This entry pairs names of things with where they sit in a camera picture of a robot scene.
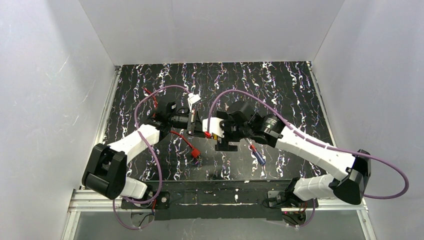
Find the red connector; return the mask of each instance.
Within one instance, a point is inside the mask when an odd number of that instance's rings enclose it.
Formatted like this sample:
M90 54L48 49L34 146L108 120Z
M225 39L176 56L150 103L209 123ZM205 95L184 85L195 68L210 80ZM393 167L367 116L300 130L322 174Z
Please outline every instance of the red connector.
M195 159L198 158L200 156L200 151L197 150L197 148L193 148L193 151L191 151L191 156Z

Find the gray wall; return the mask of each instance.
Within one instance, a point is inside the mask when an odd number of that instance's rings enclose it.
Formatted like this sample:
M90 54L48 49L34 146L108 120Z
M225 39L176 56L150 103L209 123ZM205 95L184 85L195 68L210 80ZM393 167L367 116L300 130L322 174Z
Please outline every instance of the gray wall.
M344 0L80 0L115 65L313 60Z
M0 7L0 239L60 239L114 66L78 0Z
M314 70L336 142L404 170L410 190L367 199L379 239L423 239L424 1L346 0ZM401 177L374 162L367 194L390 195Z

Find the screwdriver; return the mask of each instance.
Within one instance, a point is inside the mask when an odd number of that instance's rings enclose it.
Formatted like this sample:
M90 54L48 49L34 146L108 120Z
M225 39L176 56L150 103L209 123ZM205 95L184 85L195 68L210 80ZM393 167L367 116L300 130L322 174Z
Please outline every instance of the screwdriver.
M256 159L259 162L259 164L262 165L262 166L264 166L265 165L265 159L258 152L258 150L256 149L256 147L253 146L252 141L249 138L247 138L247 137L245 137L244 140L246 140L246 142L249 144L250 148L252 149L253 155L256 157Z

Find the glass panel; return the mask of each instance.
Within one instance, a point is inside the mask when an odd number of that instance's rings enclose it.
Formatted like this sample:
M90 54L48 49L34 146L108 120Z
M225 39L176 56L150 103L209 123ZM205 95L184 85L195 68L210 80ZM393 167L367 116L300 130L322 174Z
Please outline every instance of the glass panel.
M130 224L130 213L120 212ZM281 226L282 221L265 219L175 219L155 221L143 231L128 230L116 220L113 212L82 212L76 229L76 240L146 239L146 240L365 240L355 210L316 211L308 226L296 230Z

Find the white arm segment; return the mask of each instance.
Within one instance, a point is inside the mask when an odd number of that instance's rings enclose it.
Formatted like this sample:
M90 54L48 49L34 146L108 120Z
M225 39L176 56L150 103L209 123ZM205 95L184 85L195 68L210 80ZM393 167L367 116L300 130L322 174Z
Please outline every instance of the white arm segment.
M139 129L140 133L146 138L146 140L151 144L157 144L159 142L159 130L157 130L152 125L143 124ZM130 135L122 138L119 141L109 144L110 149L113 149L118 152L124 152L126 154L126 163L129 163L133 158L143 152L147 146L145 142L140 137L137 131L133 131Z
M330 174L315 176L311 178L301 178L294 186L294 194L303 201L314 198L335 197L329 184L334 180Z
M313 145L312 143L307 142L306 139L331 146L330 144L320 141L313 136L307 135L294 125L290 125L293 127L293 130L285 127L281 132L282 138L277 141L275 148L296 154L297 156L324 169L339 181L343 180L348 175L346 168L351 168L353 166L355 161L354 156L348 153L331 151L326 148ZM305 139L300 138L293 131L302 133L305 136Z
M143 136L151 145L157 144L159 142L160 132L154 126L143 124L140 126L138 131L143 134ZM147 145L142 140L137 131L132 132L130 135L122 138L119 141L109 144L109 146L115 151L124 152L127 156L127 164L147 148ZM146 190L147 185L144 182L134 178L126 177L125 186L119 195L123 197L141 199L146 193Z

